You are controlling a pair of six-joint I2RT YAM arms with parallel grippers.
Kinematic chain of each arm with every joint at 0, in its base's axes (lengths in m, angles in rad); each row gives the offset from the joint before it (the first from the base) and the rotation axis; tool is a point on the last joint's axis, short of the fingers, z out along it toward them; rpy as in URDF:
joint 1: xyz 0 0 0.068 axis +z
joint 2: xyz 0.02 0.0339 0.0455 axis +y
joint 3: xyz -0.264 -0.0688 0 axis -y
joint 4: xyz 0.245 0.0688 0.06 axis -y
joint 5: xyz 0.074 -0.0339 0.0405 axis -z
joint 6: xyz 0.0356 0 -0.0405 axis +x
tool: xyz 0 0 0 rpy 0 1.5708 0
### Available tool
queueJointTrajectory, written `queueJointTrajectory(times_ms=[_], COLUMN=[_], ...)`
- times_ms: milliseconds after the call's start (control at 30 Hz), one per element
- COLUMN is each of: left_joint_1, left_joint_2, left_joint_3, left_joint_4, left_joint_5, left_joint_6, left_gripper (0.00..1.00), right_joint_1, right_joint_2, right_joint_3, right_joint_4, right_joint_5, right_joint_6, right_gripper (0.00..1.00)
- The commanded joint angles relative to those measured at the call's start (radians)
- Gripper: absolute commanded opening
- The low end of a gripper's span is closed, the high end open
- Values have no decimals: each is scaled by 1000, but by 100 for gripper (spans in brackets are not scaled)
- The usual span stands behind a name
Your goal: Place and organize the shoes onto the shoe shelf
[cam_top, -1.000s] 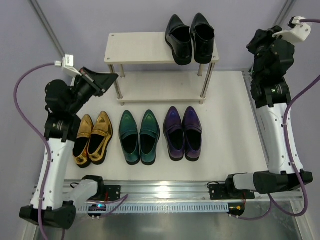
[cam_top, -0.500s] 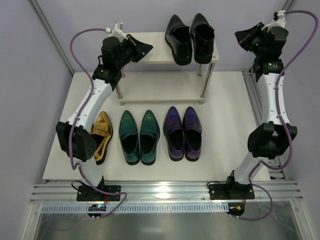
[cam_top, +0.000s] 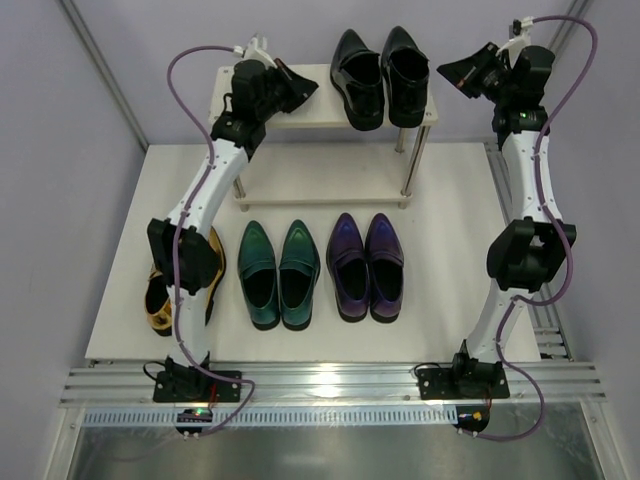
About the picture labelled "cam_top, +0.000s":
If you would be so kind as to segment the purple loafer shoe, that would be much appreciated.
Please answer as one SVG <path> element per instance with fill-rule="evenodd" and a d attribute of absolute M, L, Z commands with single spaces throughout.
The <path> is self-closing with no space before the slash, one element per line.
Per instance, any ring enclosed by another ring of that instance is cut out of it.
<path fill-rule="evenodd" d="M 370 222 L 365 255 L 371 290 L 371 316 L 379 323 L 393 323 L 402 308 L 404 253 L 391 221 L 383 213 L 377 213 Z"/>
<path fill-rule="evenodd" d="M 326 264 L 339 316 L 349 323 L 363 320 L 370 300 L 368 269 L 358 226 L 347 212 L 338 217 L 332 229 Z"/>

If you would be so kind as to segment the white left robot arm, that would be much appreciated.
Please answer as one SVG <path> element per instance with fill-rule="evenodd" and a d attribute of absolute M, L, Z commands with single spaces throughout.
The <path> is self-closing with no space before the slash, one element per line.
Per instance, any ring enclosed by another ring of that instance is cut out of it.
<path fill-rule="evenodd" d="M 171 302 L 175 345 L 156 377 L 154 401 L 203 402 L 218 377 L 209 366 L 204 339 L 213 311 L 213 291 L 222 257 L 210 244 L 213 220 L 228 190 L 248 166 L 266 136 L 266 124 L 289 114 L 317 90 L 281 60 L 237 63 L 223 109 L 207 131 L 209 152 L 179 204 L 163 219 L 153 219 L 147 235 L 156 268 Z"/>

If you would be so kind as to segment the green loafer shoe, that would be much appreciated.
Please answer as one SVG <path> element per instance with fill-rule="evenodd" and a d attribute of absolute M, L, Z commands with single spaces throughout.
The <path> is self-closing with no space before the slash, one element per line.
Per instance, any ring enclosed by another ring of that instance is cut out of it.
<path fill-rule="evenodd" d="M 294 220 L 285 235 L 279 266 L 280 309 L 287 329 L 302 331 L 310 325 L 320 267 L 309 229 L 302 220 Z"/>
<path fill-rule="evenodd" d="M 251 220 L 240 241 L 238 277 L 253 326 L 260 331 L 280 320 L 276 261 L 273 246 L 262 225 Z"/>

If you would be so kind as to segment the gold loafer shoe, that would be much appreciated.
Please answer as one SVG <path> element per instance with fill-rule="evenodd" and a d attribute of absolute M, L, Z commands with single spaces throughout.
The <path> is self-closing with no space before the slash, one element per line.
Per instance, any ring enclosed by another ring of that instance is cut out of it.
<path fill-rule="evenodd" d="M 144 309 L 151 329 L 161 337 L 172 335 L 171 301 L 162 273 L 151 267 L 144 295 Z"/>
<path fill-rule="evenodd" d="M 220 286 L 227 267 L 226 253 L 222 241 L 214 227 L 211 227 L 209 234 L 209 246 L 216 255 L 216 266 L 214 268 L 214 277 L 207 291 L 207 305 L 205 310 L 205 324 L 208 325 L 214 308 L 214 296 Z"/>

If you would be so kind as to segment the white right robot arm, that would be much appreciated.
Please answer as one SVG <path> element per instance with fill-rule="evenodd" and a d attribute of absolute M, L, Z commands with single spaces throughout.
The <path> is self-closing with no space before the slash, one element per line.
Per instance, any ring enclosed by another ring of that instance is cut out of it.
<path fill-rule="evenodd" d="M 480 318 L 451 366 L 430 382 L 447 397 L 508 397 L 502 356 L 521 308 L 571 264 L 577 229 L 563 220 L 553 198 L 549 116 L 542 105 L 554 60 L 541 46 L 525 46 L 512 57 L 487 43 L 438 69 L 466 97 L 493 103 L 492 129 L 507 163 L 512 204 L 510 223 L 488 250 L 491 285 Z"/>

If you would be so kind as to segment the black loafer shoe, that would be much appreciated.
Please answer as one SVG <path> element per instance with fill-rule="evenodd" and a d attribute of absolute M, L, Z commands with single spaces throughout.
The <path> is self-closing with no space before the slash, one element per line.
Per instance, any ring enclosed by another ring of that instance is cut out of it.
<path fill-rule="evenodd" d="M 330 82 L 354 129 L 372 131 L 382 125 L 385 100 L 379 54 L 370 50 L 353 29 L 346 30 L 338 41 Z"/>
<path fill-rule="evenodd" d="M 403 129 L 418 127 L 427 106 L 429 60 L 401 26 L 395 26 L 385 41 L 381 72 L 391 124 Z"/>

